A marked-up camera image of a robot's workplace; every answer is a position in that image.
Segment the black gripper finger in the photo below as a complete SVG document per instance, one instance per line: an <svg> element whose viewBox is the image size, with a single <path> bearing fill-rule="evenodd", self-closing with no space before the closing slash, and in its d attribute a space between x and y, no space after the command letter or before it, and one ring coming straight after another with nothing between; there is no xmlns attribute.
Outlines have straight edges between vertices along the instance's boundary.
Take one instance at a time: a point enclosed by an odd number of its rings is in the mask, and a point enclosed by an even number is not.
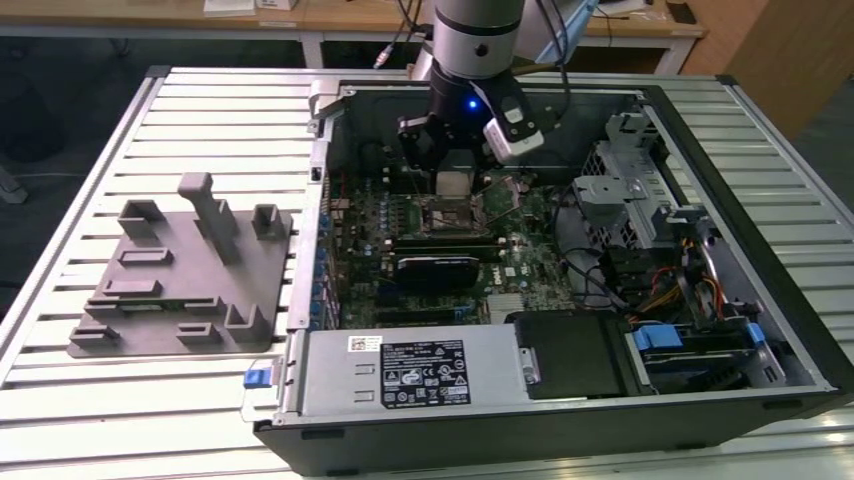
<svg viewBox="0 0 854 480"><path fill-rule="evenodd" d="M474 160L474 170L476 173L484 173L502 168L502 163L487 144L479 144L470 148Z"/></svg>
<svg viewBox="0 0 854 480"><path fill-rule="evenodd" d="M431 131L436 125L432 115L415 118L400 117L398 121L398 140L403 157L411 169L436 172L440 159Z"/></svg>

